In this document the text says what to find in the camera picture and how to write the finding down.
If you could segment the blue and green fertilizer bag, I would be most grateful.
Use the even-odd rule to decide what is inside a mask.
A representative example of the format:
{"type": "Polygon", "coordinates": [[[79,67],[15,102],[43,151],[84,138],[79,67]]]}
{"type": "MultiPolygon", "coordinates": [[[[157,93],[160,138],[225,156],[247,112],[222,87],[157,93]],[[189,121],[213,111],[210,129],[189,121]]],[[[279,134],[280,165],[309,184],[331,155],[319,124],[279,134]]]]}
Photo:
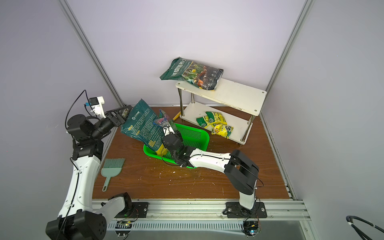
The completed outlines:
{"type": "Polygon", "coordinates": [[[161,127],[165,136],[179,132],[173,119],[162,109],[159,109],[159,116],[154,120],[154,125],[161,127]]]}

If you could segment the large dark green soil bag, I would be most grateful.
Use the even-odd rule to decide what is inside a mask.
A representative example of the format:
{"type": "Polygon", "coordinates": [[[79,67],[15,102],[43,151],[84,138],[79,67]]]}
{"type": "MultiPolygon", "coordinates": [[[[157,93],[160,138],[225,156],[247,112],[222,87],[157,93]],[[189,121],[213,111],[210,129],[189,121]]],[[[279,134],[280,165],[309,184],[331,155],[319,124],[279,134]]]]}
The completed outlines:
{"type": "Polygon", "coordinates": [[[152,108],[141,99],[130,111],[121,133],[141,141],[158,156],[164,156],[168,150],[163,145],[163,129],[154,121],[158,118],[152,108]]]}

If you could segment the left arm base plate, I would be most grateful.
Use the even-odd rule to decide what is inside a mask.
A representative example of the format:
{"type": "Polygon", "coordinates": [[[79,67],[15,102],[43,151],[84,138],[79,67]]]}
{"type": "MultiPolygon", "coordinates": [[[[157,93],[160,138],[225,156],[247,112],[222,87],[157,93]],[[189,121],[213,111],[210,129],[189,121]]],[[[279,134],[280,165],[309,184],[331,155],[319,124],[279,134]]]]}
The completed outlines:
{"type": "Polygon", "coordinates": [[[132,207],[118,213],[115,218],[145,219],[149,208],[148,202],[133,202],[132,207]]]}

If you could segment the green flower print soil bag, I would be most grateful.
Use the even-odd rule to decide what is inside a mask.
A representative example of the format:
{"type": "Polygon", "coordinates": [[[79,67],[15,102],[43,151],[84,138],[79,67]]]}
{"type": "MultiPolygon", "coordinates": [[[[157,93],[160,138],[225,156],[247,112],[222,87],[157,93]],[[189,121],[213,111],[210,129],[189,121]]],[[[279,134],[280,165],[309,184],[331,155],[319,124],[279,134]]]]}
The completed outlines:
{"type": "Polygon", "coordinates": [[[183,81],[203,90],[214,91],[223,73],[223,69],[179,57],[172,61],[160,79],[183,81]]]}

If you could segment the yellow green small fertilizer bag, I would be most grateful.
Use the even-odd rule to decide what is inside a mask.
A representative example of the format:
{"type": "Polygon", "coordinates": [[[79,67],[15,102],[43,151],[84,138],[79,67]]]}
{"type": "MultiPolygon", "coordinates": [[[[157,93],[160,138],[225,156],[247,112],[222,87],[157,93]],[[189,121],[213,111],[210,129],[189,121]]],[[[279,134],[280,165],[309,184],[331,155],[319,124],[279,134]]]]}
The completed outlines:
{"type": "Polygon", "coordinates": [[[205,116],[196,118],[196,121],[204,129],[210,126],[227,125],[225,117],[219,112],[206,112],[205,116]]]}

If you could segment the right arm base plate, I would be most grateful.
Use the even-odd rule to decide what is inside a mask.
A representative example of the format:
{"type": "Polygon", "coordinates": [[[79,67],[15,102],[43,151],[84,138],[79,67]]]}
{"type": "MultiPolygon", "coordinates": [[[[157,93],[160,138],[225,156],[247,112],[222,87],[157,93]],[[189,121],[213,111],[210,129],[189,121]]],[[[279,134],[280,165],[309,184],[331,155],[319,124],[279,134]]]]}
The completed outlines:
{"type": "Polygon", "coordinates": [[[255,202],[251,210],[242,207],[239,202],[227,202],[226,208],[222,211],[222,214],[229,219],[234,218],[260,218],[266,219],[268,217],[265,204],[263,202],[255,202]]]}

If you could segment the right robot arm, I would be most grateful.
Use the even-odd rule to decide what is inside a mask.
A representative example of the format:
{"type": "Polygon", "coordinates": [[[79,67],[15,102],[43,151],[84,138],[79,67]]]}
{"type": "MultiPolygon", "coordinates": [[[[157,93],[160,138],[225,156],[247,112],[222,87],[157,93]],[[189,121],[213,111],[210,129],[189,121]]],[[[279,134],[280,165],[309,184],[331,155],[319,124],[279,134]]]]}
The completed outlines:
{"type": "Polygon", "coordinates": [[[179,167],[206,168],[221,172],[239,191],[239,204],[251,210],[256,202],[256,188],[259,180],[259,167],[243,152],[220,154],[202,151],[186,146],[181,136],[170,133],[163,138],[164,147],[171,153],[179,167]]]}

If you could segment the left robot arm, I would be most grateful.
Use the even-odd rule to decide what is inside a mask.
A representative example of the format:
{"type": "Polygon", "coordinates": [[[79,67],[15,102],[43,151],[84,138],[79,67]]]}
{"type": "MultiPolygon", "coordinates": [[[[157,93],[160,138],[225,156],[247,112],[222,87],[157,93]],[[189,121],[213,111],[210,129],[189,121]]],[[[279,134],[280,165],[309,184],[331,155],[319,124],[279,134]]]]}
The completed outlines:
{"type": "Polygon", "coordinates": [[[115,127],[124,124],[132,106],[105,113],[95,124],[91,117],[74,115],[67,120],[67,131],[73,137],[73,174],[70,187],[58,214],[47,223],[46,234],[51,240],[102,240],[108,224],[118,216],[128,217],[134,206],[128,193],[111,197],[100,209],[94,210],[93,189],[104,149],[103,138],[115,127]]]}

